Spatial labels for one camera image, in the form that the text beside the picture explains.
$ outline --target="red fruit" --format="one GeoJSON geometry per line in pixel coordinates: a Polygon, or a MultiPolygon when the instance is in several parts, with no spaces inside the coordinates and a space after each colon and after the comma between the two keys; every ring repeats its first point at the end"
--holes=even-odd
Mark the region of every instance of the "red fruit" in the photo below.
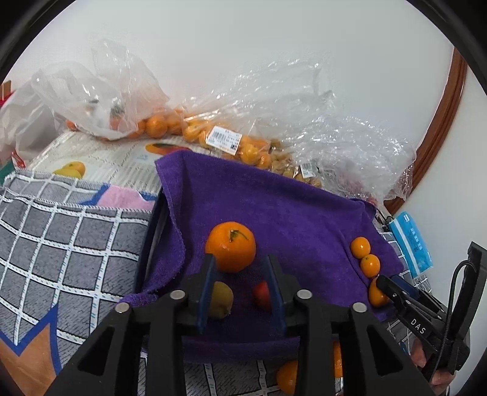
{"type": "Polygon", "coordinates": [[[269,287],[267,286],[267,282],[263,281],[259,283],[252,292],[254,296],[254,302],[259,307],[266,311],[271,310],[271,297],[269,294],[269,287]]]}

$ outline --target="purple towel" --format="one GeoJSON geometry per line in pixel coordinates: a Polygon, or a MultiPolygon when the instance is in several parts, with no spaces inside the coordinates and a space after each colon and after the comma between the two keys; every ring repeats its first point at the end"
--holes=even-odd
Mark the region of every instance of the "purple towel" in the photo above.
{"type": "MultiPolygon", "coordinates": [[[[356,301],[369,306],[369,280],[349,249],[356,237],[370,241],[372,253],[381,261],[381,274],[391,276],[402,270],[394,250],[372,224],[374,207],[363,201],[191,151],[164,156],[156,167],[171,221],[144,291],[127,296],[127,302],[133,306],[152,302],[156,291],[166,293],[177,286],[171,282],[177,275],[197,272],[206,238],[219,223],[246,225],[257,243],[252,265],[237,274],[219,274],[233,290],[232,313],[224,320],[210,320],[202,337],[185,340],[186,360],[246,360],[296,351],[298,341],[281,338],[270,324],[269,313],[252,303],[252,289],[262,281],[258,261],[267,254],[275,254],[301,287],[341,306],[356,301]]],[[[374,310],[380,320],[392,312],[390,308],[374,310]]]]}

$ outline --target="white sticker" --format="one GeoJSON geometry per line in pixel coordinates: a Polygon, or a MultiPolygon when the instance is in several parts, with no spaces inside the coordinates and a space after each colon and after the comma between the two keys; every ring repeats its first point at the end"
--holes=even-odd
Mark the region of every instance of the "white sticker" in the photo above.
{"type": "Polygon", "coordinates": [[[241,138],[242,134],[215,126],[206,138],[206,144],[234,156],[237,153],[241,138]]]}
{"type": "Polygon", "coordinates": [[[303,179],[314,178],[316,176],[315,172],[313,172],[313,166],[310,162],[301,164],[301,174],[303,175],[303,179]]]}

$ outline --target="metal screw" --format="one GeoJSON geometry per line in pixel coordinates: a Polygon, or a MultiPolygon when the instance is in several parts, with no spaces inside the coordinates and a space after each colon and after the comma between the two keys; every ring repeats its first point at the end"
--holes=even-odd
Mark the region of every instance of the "metal screw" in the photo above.
{"type": "Polygon", "coordinates": [[[130,308],[130,305],[128,305],[126,302],[120,302],[117,305],[115,305],[115,312],[118,312],[119,314],[122,314],[124,312],[127,312],[130,308]]]}
{"type": "Polygon", "coordinates": [[[183,290],[174,290],[169,294],[173,300],[180,300],[186,296],[186,293],[183,290]]]}
{"type": "Polygon", "coordinates": [[[309,290],[306,290],[306,289],[298,290],[298,292],[296,293],[296,295],[299,298],[301,298],[302,300],[308,300],[311,297],[313,297],[313,293],[311,293],[309,290]]]}
{"type": "Polygon", "coordinates": [[[367,312],[367,305],[365,305],[363,302],[356,302],[352,305],[352,309],[359,313],[367,312]]]}

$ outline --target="wooden trim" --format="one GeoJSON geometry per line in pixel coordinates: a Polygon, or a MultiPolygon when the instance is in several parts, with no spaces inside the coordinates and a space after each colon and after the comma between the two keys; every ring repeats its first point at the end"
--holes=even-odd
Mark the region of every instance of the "wooden trim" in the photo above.
{"type": "MultiPolygon", "coordinates": [[[[412,170],[411,192],[414,191],[428,171],[450,131],[462,97],[467,67],[467,62],[455,48],[443,97],[421,145],[416,150],[416,161],[412,170]]],[[[401,198],[384,201],[384,205],[391,215],[394,215],[403,203],[404,201],[401,198]]]]}

